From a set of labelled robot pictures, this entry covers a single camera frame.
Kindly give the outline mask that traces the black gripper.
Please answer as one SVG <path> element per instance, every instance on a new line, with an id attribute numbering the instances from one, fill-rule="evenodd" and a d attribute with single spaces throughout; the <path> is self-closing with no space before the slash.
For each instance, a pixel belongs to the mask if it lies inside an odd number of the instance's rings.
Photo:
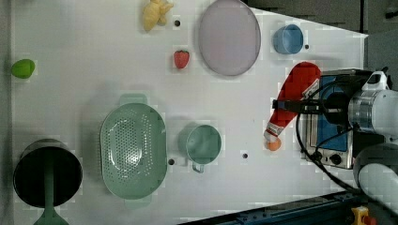
<path id="1" fill-rule="evenodd" d="M 319 100 L 277 100 L 272 101 L 274 110 L 284 110 L 291 113 L 322 113 L 327 121 L 333 125 L 346 126 L 348 124 L 348 104 L 350 98 L 345 93 L 334 92 Z"/>

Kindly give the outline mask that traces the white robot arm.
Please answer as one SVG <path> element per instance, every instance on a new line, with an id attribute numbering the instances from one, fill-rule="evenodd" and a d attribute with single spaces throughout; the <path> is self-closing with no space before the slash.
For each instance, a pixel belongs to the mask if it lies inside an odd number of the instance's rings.
<path id="1" fill-rule="evenodd" d="M 353 175 L 356 187 L 339 178 L 329 178 L 352 193 L 363 193 L 370 199 L 397 211 L 397 93 L 387 85 L 382 71 L 374 72 L 361 88 L 348 95 L 341 90 L 324 97 L 335 86 L 343 87 L 344 81 L 329 82 L 303 99 L 275 100 L 272 108 L 290 113 L 322 114 L 332 124 L 348 125 L 357 132 L 382 135 L 389 142 L 370 145 L 356 156 Z"/>

